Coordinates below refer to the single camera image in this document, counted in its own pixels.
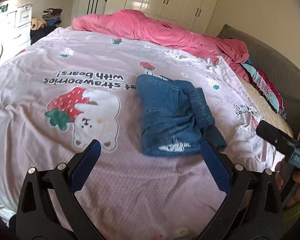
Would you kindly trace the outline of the right hand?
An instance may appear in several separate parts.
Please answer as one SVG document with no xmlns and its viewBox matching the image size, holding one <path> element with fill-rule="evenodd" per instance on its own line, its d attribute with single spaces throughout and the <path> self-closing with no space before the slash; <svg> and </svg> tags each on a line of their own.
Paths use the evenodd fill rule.
<svg viewBox="0 0 300 240">
<path fill-rule="evenodd" d="M 300 203 L 300 171 L 279 161 L 275 166 L 275 182 L 280 193 L 282 207 L 289 209 Z"/>
</svg>

